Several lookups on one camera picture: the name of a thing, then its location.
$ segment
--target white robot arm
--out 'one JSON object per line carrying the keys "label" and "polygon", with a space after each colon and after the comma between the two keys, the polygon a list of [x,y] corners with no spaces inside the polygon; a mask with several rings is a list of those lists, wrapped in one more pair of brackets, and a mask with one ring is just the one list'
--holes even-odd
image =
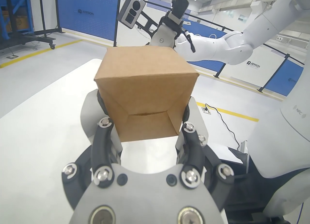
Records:
{"label": "white robot arm", "polygon": [[277,0],[255,19],[243,33],[233,31],[219,39],[191,35],[196,52],[192,53],[184,35],[175,50],[187,61],[216,60],[230,65],[247,60],[259,47],[295,20],[310,14],[310,0]]}
{"label": "white robot arm", "polygon": [[[253,49],[309,14],[310,0],[277,0],[244,33],[233,31],[219,39],[191,34],[195,53],[181,35],[175,50],[187,61],[217,60],[236,65],[247,60]],[[249,155],[262,179],[270,182],[269,187],[277,187],[270,192],[263,211],[268,217],[288,214],[310,197],[309,79],[308,60],[280,109],[260,119],[248,139]]]}

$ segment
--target yellow floor line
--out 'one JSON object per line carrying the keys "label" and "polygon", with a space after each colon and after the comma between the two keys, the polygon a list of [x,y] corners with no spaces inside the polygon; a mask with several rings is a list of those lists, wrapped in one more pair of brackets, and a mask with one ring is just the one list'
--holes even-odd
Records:
{"label": "yellow floor line", "polygon": [[[55,46],[55,49],[58,49],[58,48],[61,48],[61,47],[64,47],[64,46],[68,46],[68,45],[72,45],[72,44],[80,42],[80,41],[82,41],[82,40],[79,39],[79,40],[75,40],[75,41],[72,41],[72,42],[69,42],[69,43],[58,45],[58,46]],[[27,54],[25,56],[21,56],[19,58],[13,59],[13,60],[11,60],[9,62],[5,62],[5,63],[0,64],[0,68],[4,68],[4,67],[9,66],[9,65],[11,65],[13,63],[20,62],[20,61],[22,61],[24,59],[27,59],[27,58],[30,58],[30,57],[33,57],[33,56],[36,56],[36,55],[39,55],[39,54],[42,54],[42,53],[45,53],[45,52],[48,52],[48,51],[52,51],[52,49],[51,48],[47,48],[47,49],[43,49],[41,51],[37,51],[37,52],[31,53],[31,54]]]}
{"label": "yellow floor line", "polygon": [[[197,105],[199,107],[205,107],[204,103],[200,103],[200,102],[196,102],[196,103],[197,103]],[[253,117],[250,117],[250,116],[242,115],[242,114],[239,114],[239,113],[236,113],[236,112],[232,112],[232,111],[229,111],[229,110],[220,109],[220,108],[217,108],[217,110],[218,110],[218,112],[222,112],[222,113],[229,114],[229,115],[232,115],[232,116],[244,118],[244,119],[247,119],[247,120],[250,120],[250,121],[254,121],[254,122],[258,122],[259,121],[259,119],[257,119],[257,118],[253,118]]]}
{"label": "yellow floor line", "polygon": [[93,41],[93,40],[89,40],[89,39],[82,39],[82,41],[86,41],[86,42],[89,42],[89,43],[92,43],[92,44],[101,45],[101,46],[104,46],[106,48],[113,47],[113,46],[108,46],[108,45],[105,45],[105,44],[102,44],[102,43],[99,43],[99,42],[96,42],[96,41]]}
{"label": "yellow floor line", "polygon": [[74,33],[74,32],[68,31],[68,30],[66,30],[66,29],[62,29],[62,30],[63,30],[63,32],[66,32],[66,33],[68,33],[68,34],[73,34],[73,35],[77,35],[77,36],[80,36],[80,37],[86,37],[86,38],[89,38],[89,39],[92,39],[92,40],[104,42],[104,43],[106,43],[106,44],[111,44],[110,42],[105,41],[105,40],[96,39],[96,38],[89,37],[89,36],[86,36],[86,35],[81,35],[81,34],[78,34],[78,33]]}

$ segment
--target white table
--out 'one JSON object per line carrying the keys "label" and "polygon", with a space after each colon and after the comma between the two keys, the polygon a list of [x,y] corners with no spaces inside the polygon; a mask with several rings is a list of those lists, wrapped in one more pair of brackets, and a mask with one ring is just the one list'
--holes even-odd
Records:
{"label": "white table", "polygon": [[[93,59],[0,119],[0,223],[68,224],[61,170],[90,145],[80,124],[101,60]],[[176,161],[176,137],[123,143],[122,165],[155,173]]]}

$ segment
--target cardboard box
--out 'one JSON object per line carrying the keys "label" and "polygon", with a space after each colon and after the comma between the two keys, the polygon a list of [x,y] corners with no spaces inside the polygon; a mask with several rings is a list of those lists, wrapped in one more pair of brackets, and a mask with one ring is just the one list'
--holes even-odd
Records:
{"label": "cardboard box", "polygon": [[[9,19],[8,15],[3,16],[4,22]],[[27,16],[17,16],[16,17],[17,30],[29,29],[29,23]],[[12,32],[11,21],[6,25],[7,33]]]}
{"label": "cardboard box", "polygon": [[94,80],[125,142],[178,135],[198,76],[169,47],[110,47]]}

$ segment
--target blue partition panel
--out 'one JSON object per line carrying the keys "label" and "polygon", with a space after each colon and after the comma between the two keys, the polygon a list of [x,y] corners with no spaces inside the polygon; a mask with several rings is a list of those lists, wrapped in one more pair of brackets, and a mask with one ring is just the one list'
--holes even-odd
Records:
{"label": "blue partition panel", "polygon": [[[203,37],[220,38],[226,34],[223,31],[219,31],[217,29],[205,26],[203,24],[193,22],[188,19],[184,19],[184,20],[190,22],[191,25],[183,25],[183,28],[195,35],[198,34]],[[224,64],[223,62],[218,62],[218,61],[199,61],[199,62],[189,62],[189,63],[200,66],[202,68],[213,70],[216,72],[218,72]]]}
{"label": "blue partition panel", "polygon": [[58,0],[60,26],[114,40],[117,0]]}
{"label": "blue partition panel", "polygon": [[303,67],[287,60],[265,88],[288,96],[302,71]]}

